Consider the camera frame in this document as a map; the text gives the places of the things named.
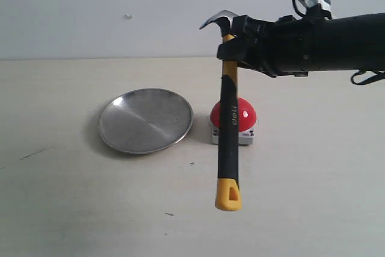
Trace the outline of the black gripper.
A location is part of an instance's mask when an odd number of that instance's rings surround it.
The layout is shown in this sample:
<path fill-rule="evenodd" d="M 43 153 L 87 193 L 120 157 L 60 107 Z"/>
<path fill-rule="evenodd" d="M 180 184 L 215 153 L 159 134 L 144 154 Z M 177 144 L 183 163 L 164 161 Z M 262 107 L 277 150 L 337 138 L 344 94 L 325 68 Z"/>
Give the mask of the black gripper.
<path fill-rule="evenodd" d="M 309 23 L 292 15 L 281 17 L 276 22 L 247 15 L 236 16 L 232 19 L 230 33 L 237 37 L 219 45 L 217 58 L 233 61 L 240 68 L 255 70 L 272 78 L 306 77 L 308 71 L 300 66 L 304 62 L 308 32 Z"/>

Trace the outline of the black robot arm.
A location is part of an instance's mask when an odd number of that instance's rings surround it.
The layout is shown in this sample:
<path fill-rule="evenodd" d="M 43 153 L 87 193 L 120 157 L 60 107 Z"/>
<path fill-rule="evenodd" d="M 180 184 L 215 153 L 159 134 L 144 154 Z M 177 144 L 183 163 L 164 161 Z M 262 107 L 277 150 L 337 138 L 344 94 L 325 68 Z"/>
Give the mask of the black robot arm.
<path fill-rule="evenodd" d="M 267 22 L 233 19 L 234 39 L 218 47 L 217 58 L 270 77 L 310 72 L 384 72 L 384 14 L 340 19 L 281 17 Z"/>

